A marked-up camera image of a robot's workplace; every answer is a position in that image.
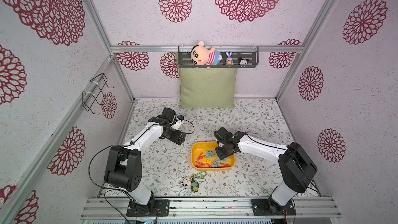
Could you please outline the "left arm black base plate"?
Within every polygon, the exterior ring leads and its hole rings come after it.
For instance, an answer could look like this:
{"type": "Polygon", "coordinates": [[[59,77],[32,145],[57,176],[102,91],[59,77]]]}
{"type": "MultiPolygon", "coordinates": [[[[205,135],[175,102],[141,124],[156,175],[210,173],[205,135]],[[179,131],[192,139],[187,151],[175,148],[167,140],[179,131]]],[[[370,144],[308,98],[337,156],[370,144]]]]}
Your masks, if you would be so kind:
{"type": "Polygon", "coordinates": [[[170,210],[169,200],[150,200],[147,205],[130,202],[127,217],[167,217],[170,210]]]}

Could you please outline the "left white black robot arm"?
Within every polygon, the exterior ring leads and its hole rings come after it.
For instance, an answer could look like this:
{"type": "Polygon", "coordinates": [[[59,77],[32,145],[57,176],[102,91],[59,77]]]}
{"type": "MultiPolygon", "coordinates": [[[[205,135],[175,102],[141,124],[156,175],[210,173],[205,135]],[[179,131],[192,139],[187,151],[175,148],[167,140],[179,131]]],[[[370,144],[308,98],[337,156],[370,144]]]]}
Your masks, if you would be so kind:
{"type": "Polygon", "coordinates": [[[153,193],[142,183],[142,155],[157,139],[183,144],[187,135],[179,129],[183,123],[184,116],[171,108],[164,108],[162,114],[150,118],[135,137],[110,148],[104,181],[126,191],[134,203],[150,206],[153,193]]]}

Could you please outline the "yellow plastic storage box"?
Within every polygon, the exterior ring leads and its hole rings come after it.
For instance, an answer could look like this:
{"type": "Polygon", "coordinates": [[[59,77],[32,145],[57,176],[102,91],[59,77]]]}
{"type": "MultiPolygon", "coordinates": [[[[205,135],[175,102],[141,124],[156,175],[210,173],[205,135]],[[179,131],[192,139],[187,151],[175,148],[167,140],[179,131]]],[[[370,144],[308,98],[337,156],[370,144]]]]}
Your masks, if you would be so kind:
{"type": "Polygon", "coordinates": [[[217,142],[197,142],[191,148],[191,163],[198,171],[221,171],[232,169],[236,164],[235,156],[220,159],[215,149],[217,142]]]}

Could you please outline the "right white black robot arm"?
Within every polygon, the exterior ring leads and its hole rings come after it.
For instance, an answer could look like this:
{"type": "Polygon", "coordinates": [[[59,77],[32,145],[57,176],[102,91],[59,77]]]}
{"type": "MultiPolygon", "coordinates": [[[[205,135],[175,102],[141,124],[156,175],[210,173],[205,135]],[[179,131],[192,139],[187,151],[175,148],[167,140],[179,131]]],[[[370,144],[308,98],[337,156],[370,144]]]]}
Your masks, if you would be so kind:
{"type": "Polygon", "coordinates": [[[220,159],[236,153],[258,156],[279,166],[283,182],[268,198],[269,208],[282,208],[298,194],[303,194],[311,184],[318,169],[303,147],[292,142],[289,145],[273,144],[255,139],[245,132],[231,133],[225,128],[214,132],[220,159]]]}

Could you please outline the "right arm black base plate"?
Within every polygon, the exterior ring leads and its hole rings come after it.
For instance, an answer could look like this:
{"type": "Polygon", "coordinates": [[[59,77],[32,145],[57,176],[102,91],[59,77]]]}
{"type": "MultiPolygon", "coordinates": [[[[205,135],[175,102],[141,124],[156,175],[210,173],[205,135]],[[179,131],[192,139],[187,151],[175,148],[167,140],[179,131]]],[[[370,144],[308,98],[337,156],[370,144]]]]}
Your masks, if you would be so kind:
{"type": "Polygon", "coordinates": [[[296,214],[292,200],[284,206],[279,205],[271,198],[251,199],[251,208],[255,216],[294,216],[296,214]]]}

